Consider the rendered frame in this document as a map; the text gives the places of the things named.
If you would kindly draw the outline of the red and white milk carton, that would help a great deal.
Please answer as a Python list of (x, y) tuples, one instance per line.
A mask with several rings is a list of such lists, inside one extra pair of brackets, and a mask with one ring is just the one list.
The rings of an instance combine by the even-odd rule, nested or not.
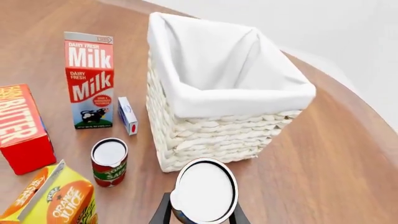
[(113, 126), (113, 37), (64, 33), (65, 74), (76, 129)]

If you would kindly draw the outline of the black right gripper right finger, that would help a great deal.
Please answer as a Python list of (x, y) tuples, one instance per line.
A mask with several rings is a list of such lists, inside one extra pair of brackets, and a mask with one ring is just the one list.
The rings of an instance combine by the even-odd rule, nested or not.
[(234, 212), (230, 216), (230, 224), (249, 224), (249, 220), (239, 203), (236, 204)]

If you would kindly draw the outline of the soup tin with white lid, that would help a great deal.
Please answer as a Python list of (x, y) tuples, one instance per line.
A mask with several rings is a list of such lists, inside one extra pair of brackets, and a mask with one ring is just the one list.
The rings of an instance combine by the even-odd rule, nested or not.
[(233, 214), (238, 197), (237, 181), (225, 164), (198, 158), (181, 169), (170, 203), (183, 224), (221, 224)]

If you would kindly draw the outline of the tomato sauce tin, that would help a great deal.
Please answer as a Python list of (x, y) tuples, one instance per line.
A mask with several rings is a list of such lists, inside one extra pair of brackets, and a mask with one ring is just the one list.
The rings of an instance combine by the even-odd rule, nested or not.
[(91, 165), (95, 182), (104, 188), (120, 184), (127, 171), (128, 147), (118, 138), (105, 138), (91, 149)]

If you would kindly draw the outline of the orange juice carton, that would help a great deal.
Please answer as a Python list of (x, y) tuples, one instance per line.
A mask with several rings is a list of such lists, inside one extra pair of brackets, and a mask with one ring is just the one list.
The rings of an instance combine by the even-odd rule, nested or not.
[(98, 224), (94, 186), (65, 161), (41, 169), (0, 224)]

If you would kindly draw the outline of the red butter box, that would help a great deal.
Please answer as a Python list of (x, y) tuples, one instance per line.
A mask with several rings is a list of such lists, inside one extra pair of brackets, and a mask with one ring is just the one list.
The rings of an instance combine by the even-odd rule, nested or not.
[(0, 151), (15, 175), (24, 175), (57, 161), (26, 84), (0, 87)]

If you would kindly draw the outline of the small white and blue box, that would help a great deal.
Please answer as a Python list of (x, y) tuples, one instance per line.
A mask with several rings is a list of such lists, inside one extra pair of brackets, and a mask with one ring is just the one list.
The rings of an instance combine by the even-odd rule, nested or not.
[(118, 98), (118, 114), (128, 135), (137, 134), (138, 120), (126, 96)]

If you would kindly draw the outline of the white woven basket with liner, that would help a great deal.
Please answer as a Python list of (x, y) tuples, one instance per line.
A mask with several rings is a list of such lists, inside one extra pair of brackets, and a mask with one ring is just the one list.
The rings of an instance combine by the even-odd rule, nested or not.
[(163, 172), (209, 157), (257, 157), (316, 88), (255, 27), (149, 16), (146, 108)]

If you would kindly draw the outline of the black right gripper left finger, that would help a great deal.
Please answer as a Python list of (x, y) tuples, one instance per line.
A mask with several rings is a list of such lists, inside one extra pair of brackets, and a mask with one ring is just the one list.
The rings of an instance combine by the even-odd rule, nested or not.
[(170, 192), (167, 192), (164, 193), (154, 216), (150, 220), (150, 224), (170, 224), (171, 214)]

